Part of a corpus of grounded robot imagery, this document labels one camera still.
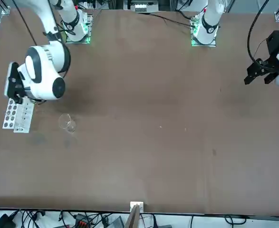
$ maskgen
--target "robotic arm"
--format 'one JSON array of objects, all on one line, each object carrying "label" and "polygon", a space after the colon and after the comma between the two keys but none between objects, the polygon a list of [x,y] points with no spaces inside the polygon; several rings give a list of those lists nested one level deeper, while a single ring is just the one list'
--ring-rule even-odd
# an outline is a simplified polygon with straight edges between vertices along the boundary
[{"label": "robotic arm", "polygon": [[224,9],[223,0],[208,0],[207,10],[200,12],[200,23],[197,32],[194,33],[194,38],[199,43],[208,45],[213,42]]},{"label": "robotic arm", "polygon": [[[87,32],[82,30],[82,13],[76,11],[72,0],[52,0],[58,8],[71,40],[82,39]],[[71,56],[62,42],[48,0],[25,0],[22,4],[31,8],[41,19],[49,44],[32,46],[25,56],[25,63],[10,63],[4,94],[21,104],[23,97],[34,101],[57,100],[65,92],[65,82],[59,75],[67,72]]]},{"label": "robotic arm", "polygon": [[276,84],[279,85],[279,31],[273,31],[266,42],[269,58],[265,61],[258,58],[247,68],[248,76],[244,79],[246,85],[262,75],[267,75],[264,78],[265,84],[275,80]]}]

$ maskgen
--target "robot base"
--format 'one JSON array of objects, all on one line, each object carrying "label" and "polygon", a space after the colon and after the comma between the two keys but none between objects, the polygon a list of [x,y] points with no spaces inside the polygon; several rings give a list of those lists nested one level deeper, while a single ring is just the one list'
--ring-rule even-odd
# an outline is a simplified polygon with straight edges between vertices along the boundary
[{"label": "robot base", "polygon": [[199,26],[199,23],[200,23],[199,15],[195,15],[190,20],[190,25],[194,25],[195,26],[195,28],[190,28],[191,46],[192,47],[216,47],[216,41],[215,41],[216,34],[215,34],[215,37],[214,37],[214,40],[212,41],[212,43],[207,44],[207,45],[201,44],[200,42],[198,42],[196,40],[196,38],[194,37],[193,34],[196,32],[196,30],[197,30],[197,28]]},{"label": "robot base", "polygon": [[88,31],[87,35],[83,37],[82,40],[74,42],[71,41],[68,37],[66,40],[67,44],[89,44],[91,42],[91,36],[92,36],[92,26],[93,26],[93,15],[87,14],[87,17],[85,17],[85,23],[83,24],[83,29],[85,31]]}]

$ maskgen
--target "wire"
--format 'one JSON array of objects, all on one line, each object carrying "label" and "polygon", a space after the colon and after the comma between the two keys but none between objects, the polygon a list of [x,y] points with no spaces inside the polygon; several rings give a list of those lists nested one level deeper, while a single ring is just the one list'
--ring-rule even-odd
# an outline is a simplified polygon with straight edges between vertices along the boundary
[{"label": "wire", "polygon": [[260,44],[258,45],[258,48],[257,48],[257,50],[255,51],[253,57],[255,57],[256,53],[258,52],[258,49],[259,49],[260,45],[261,45],[265,40],[267,40],[267,38],[264,39],[264,40],[262,40],[262,41],[260,42]]},{"label": "wire", "polygon": [[140,219],[145,219],[145,218],[149,218],[149,217],[152,217],[152,215],[150,215],[150,216],[145,216],[145,217],[141,216]]},{"label": "wire", "polygon": [[191,20],[192,17],[187,17],[183,12],[181,12],[180,10],[177,10],[176,12],[179,12],[184,18]]},{"label": "wire", "polygon": [[78,6],[78,8],[81,9],[81,10],[86,10],[86,8],[84,8],[84,7],[83,7],[82,5],[80,5],[80,4],[78,4],[77,6]]},{"label": "wire", "polygon": [[[106,215],[104,218],[109,217],[110,215],[112,215],[113,213],[110,213],[108,215]],[[97,222],[92,228],[96,227],[102,220],[100,220],[99,222]]]},{"label": "wire", "polygon": [[155,16],[155,17],[158,17],[158,18],[162,18],[162,19],[165,19],[165,20],[174,22],[174,23],[179,24],[179,25],[184,25],[184,26],[192,27],[192,28],[195,27],[194,25],[189,25],[189,24],[181,23],[181,22],[178,22],[178,21],[176,21],[176,20],[172,20],[172,19],[169,19],[169,18],[165,18],[165,17],[163,17],[163,16],[159,16],[159,15],[156,15],[156,14],[149,14],[149,15],[150,15],[150,16]]},{"label": "wire", "polygon": [[92,225],[96,225],[96,223],[98,222],[98,217],[99,217],[99,215],[100,215],[100,214],[95,214],[95,217],[92,218],[92,220],[91,220],[91,222],[90,222]]},{"label": "wire", "polygon": [[271,68],[271,67],[266,67],[266,66],[263,66],[262,64],[258,63],[257,60],[254,59],[254,57],[252,56],[251,54],[251,51],[250,51],[250,37],[251,37],[251,33],[252,33],[252,29],[255,25],[255,23],[257,22],[260,14],[262,13],[263,9],[265,8],[265,6],[267,5],[267,3],[269,2],[269,0],[266,0],[264,2],[264,4],[262,5],[261,9],[258,11],[257,15],[255,16],[251,26],[250,26],[250,29],[249,29],[249,32],[248,32],[248,38],[247,38],[247,50],[248,50],[248,54],[249,54],[249,57],[252,59],[252,61],[258,65],[260,68],[264,69],[264,70],[267,70],[269,71],[270,73],[276,73],[277,70],[274,69],[274,68]]},{"label": "wire", "polygon": [[22,221],[22,225],[21,225],[21,227],[22,227],[22,228],[25,228],[24,223],[25,223],[25,221],[26,221],[27,217],[29,216],[29,215],[27,215],[27,216],[25,217],[25,219],[23,220],[25,212],[27,212],[27,211],[26,211],[26,210],[25,210],[25,211],[23,211],[23,213],[22,213],[22,218],[21,218],[21,221]]},{"label": "wire", "polygon": [[64,221],[64,218],[63,218],[63,211],[60,212],[60,215],[61,215],[61,218],[62,218],[62,222],[63,222],[64,227],[65,227],[65,228],[70,228],[69,226],[67,226],[67,225],[65,224],[65,221]]},{"label": "wire", "polygon": [[188,5],[188,6],[190,6],[191,3],[193,2],[193,0],[187,0],[187,1],[179,8],[179,10],[181,10],[188,2],[189,2],[189,5]]},{"label": "wire", "polygon": [[146,228],[146,227],[145,227],[145,223],[144,223],[144,218],[143,218],[143,215],[142,215],[142,214],[140,214],[140,216],[141,216],[141,219],[143,220],[144,228]]},{"label": "wire", "polygon": [[57,26],[59,27],[59,28],[61,28],[61,30],[59,30],[59,32],[67,32],[67,33],[69,33],[69,34],[71,34],[71,35],[76,35],[76,33],[74,32],[74,31],[72,31],[72,30],[69,30],[69,29],[64,29],[63,27],[61,27],[59,24],[57,24]]},{"label": "wire", "polygon": [[225,215],[225,216],[224,216],[224,219],[225,219],[225,221],[226,221],[229,225],[231,225],[232,228],[233,228],[234,225],[244,225],[244,224],[247,222],[247,218],[244,218],[244,221],[243,221],[243,222],[237,222],[237,223],[235,223],[230,215]]},{"label": "wire", "polygon": [[154,214],[152,214],[152,216],[153,216],[153,228],[158,228],[156,217]]},{"label": "wire", "polygon": [[206,6],[205,6],[205,7],[201,10],[201,12],[203,12],[203,11],[204,11],[204,9],[206,9],[206,8],[207,8],[207,6],[208,6],[208,5],[206,5]]},{"label": "wire", "polygon": [[30,31],[30,29],[29,29],[29,26],[27,25],[27,23],[26,23],[26,21],[25,21],[25,19],[24,19],[23,15],[22,15],[22,13],[21,13],[20,9],[18,8],[18,6],[17,6],[17,4],[16,4],[15,0],[12,0],[12,2],[14,3],[15,7],[17,8],[17,11],[19,12],[20,17],[22,18],[23,23],[24,23],[24,25],[25,25],[25,27],[26,27],[27,31],[29,32],[29,34],[30,34],[30,36],[31,36],[31,38],[32,38],[32,40],[33,40],[33,42],[34,42],[35,46],[37,46],[37,42],[35,41],[35,38],[34,38],[33,34],[31,33],[31,31]]},{"label": "wire", "polygon": [[38,224],[37,224],[36,221],[34,220],[34,216],[32,215],[32,211],[30,211],[29,213],[27,212],[27,214],[29,215],[29,217],[31,218],[31,220],[33,220],[33,222],[35,223],[36,228],[39,228]]},{"label": "wire", "polygon": [[70,214],[74,218],[74,215],[70,211],[68,211],[68,214]]},{"label": "wire", "polygon": [[192,228],[193,218],[194,218],[194,216],[192,215],[191,222],[190,222],[190,228]]}]

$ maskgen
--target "transparent beaker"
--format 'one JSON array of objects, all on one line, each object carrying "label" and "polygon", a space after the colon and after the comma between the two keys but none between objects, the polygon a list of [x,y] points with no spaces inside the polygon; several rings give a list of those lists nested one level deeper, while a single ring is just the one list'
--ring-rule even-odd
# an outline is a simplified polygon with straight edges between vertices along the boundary
[{"label": "transparent beaker", "polygon": [[67,113],[62,114],[58,120],[59,127],[73,133],[76,129],[76,123],[71,119],[71,116]]}]

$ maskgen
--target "brown table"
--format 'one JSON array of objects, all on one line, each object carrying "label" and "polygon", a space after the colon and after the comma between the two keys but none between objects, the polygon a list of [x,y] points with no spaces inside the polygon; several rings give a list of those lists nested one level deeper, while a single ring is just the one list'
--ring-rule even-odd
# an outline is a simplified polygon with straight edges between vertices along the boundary
[{"label": "brown table", "polygon": [[[39,44],[37,16],[23,9]],[[186,22],[175,12],[161,13]],[[36,107],[29,134],[1,128],[10,61],[33,45],[18,13],[0,25],[0,207],[279,215],[279,87],[244,85],[255,15],[224,14],[217,47],[189,30],[104,10],[90,45],[69,45],[61,100]],[[273,30],[261,15],[252,52]],[[266,44],[257,57],[267,57]],[[73,135],[60,130],[69,113]]]}]

